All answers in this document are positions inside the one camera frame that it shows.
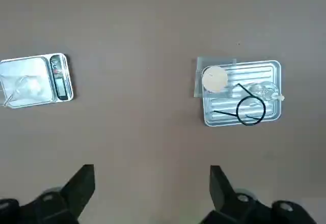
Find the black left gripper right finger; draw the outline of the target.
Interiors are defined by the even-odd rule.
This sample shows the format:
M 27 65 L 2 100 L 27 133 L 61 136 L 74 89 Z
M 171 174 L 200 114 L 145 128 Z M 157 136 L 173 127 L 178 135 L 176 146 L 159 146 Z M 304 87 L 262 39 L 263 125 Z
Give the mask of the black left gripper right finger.
M 209 193 L 214 209 L 201 223 L 316 223 L 295 202 L 278 200 L 269 207 L 248 193 L 235 191 L 219 165 L 210 166 Z

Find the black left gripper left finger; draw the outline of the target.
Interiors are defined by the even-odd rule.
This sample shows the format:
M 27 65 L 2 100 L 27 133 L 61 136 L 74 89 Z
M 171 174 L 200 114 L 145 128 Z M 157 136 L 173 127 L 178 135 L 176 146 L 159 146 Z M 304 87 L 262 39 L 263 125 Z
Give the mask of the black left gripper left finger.
M 85 164 L 63 187 L 49 188 L 26 205 L 1 199 L 1 223 L 79 223 L 94 191 L 94 165 Z

